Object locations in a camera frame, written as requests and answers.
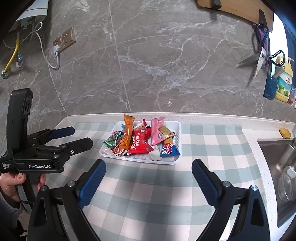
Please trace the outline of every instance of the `kitchen sink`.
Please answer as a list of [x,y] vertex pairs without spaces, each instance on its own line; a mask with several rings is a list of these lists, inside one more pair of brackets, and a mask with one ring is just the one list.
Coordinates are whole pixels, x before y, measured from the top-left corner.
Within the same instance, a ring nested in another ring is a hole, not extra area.
[[291,166],[296,170],[296,148],[293,146],[293,140],[258,141],[258,144],[264,154],[274,183],[278,212],[277,226],[280,227],[296,212],[296,200],[285,202],[278,195],[279,178],[285,166]]

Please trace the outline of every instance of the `green snack package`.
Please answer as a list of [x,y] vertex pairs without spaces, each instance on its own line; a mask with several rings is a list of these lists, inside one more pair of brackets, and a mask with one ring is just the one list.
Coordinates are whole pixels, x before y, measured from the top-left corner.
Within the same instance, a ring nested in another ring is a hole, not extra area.
[[120,141],[121,131],[113,131],[111,136],[103,141],[108,148],[114,148]]

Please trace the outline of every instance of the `human hand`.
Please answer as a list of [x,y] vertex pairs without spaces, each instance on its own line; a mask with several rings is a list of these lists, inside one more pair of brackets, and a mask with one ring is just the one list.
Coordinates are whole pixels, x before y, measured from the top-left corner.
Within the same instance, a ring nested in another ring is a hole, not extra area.
[[[18,195],[15,185],[23,184],[26,180],[25,173],[2,173],[0,175],[0,186],[2,191],[11,199],[16,202],[20,202],[20,197]],[[45,184],[45,174],[41,174],[39,177],[39,182],[37,184],[37,190],[39,191],[40,187]]]

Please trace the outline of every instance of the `cutting board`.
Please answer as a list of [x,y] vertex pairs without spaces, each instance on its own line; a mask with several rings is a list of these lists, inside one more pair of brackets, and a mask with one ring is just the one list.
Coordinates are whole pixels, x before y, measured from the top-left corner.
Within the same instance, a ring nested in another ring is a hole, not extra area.
[[[259,23],[259,9],[261,9],[266,18],[269,31],[272,32],[274,25],[274,13],[260,0],[220,0],[222,7],[220,11],[235,14],[245,18],[253,23]],[[212,8],[211,0],[197,0],[201,7]]]

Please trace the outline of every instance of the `dish soap bottle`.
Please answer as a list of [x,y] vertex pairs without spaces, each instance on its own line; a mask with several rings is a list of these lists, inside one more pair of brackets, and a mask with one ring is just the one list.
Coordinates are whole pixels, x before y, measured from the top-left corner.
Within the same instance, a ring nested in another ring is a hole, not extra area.
[[[283,58],[284,57],[281,55],[278,56],[276,59],[276,63],[280,64]],[[290,90],[292,86],[292,78],[293,78],[293,71],[292,71],[292,66],[290,64],[290,61],[294,61],[294,60],[289,57],[287,59],[284,64],[285,71],[282,72],[280,76],[277,77],[278,87],[277,87],[276,96],[275,96],[276,99],[283,102],[287,102],[289,99]]]

